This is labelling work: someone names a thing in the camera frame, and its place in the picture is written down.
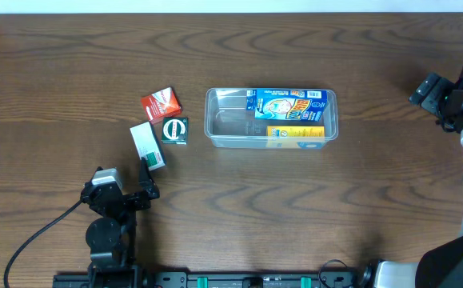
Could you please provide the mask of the red Panadol box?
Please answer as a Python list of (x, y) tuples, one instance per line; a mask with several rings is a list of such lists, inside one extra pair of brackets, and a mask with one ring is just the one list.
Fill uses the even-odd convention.
[(151, 124), (161, 122), (164, 118), (173, 117), (182, 112), (182, 106), (172, 87), (142, 97), (141, 105)]

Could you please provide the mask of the blue Kool Fever box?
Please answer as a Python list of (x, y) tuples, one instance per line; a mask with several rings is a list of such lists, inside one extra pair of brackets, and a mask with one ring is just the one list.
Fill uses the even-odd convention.
[(329, 101), (327, 90), (255, 89), (246, 91), (246, 109), (256, 119), (318, 122)]

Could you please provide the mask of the yellow Woods syrup box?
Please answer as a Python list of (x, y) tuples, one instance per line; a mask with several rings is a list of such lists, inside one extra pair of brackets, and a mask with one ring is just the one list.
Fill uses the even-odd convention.
[(320, 149), (325, 145), (324, 126), (267, 126), (266, 146), (279, 149)]

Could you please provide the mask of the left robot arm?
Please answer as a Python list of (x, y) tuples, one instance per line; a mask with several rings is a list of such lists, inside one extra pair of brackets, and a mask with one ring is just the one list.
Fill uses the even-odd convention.
[(100, 215), (86, 230), (89, 287), (152, 286), (135, 257), (136, 213), (149, 209), (151, 201), (160, 197), (145, 158), (141, 159), (138, 182), (138, 192), (123, 194), (118, 171), (99, 167), (84, 185), (80, 200)]

